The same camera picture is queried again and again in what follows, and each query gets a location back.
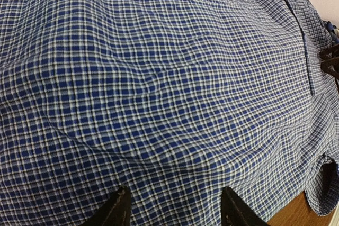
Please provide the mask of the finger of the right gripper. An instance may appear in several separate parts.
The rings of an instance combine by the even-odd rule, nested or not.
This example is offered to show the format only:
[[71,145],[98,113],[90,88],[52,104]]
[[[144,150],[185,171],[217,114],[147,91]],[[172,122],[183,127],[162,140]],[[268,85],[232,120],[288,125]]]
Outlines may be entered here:
[[339,44],[336,44],[334,46],[331,46],[321,51],[319,53],[319,56],[321,59],[330,59],[330,58],[338,57],[338,49],[339,49]]
[[338,75],[338,58],[332,58],[325,60],[321,63],[321,70],[336,79],[339,79]]

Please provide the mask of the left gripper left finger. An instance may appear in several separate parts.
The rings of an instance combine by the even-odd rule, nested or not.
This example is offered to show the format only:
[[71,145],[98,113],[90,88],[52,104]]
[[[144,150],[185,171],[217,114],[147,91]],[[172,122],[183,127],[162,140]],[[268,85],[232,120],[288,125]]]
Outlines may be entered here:
[[132,196],[130,188],[121,186],[110,198],[84,222],[84,225],[125,226],[130,225]]

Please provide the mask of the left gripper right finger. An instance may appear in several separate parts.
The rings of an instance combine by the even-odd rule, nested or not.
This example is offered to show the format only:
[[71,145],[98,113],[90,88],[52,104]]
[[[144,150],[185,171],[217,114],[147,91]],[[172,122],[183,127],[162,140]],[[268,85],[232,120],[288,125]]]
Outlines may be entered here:
[[221,225],[224,226],[267,226],[229,186],[221,194]]

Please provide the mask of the blue small-check shirt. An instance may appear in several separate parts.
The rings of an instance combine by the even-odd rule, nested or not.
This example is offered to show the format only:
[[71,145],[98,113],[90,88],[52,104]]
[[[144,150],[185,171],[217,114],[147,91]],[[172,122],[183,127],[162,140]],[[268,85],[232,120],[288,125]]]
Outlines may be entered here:
[[267,221],[338,203],[332,38],[309,0],[1,0],[1,225]]

